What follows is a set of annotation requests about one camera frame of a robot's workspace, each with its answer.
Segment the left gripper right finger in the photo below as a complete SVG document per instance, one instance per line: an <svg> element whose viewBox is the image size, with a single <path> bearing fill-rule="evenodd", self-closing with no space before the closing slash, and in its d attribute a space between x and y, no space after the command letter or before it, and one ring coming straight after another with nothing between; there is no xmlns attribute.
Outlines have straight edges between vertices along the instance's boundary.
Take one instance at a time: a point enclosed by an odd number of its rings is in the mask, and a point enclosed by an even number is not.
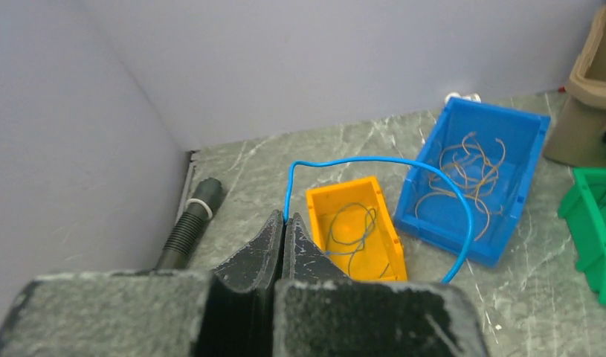
<svg viewBox="0 0 606 357"><path fill-rule="evenodd" d="M487 356L477 310L458 288L357 282L312 242L299 214L286 225L274 290L275 356Z"/></svg>

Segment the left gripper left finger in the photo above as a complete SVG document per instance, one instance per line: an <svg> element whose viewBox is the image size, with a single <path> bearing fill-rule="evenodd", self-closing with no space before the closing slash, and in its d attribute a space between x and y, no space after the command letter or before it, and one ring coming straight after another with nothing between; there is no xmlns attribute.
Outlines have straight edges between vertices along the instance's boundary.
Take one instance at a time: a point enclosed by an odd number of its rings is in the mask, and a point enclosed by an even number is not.
<svg viewBox="0 0 606 357"><path fill-rule="evenodd" d="M270 356L283 215L211 271L38 276L0 327L0 356Z"/></svg>

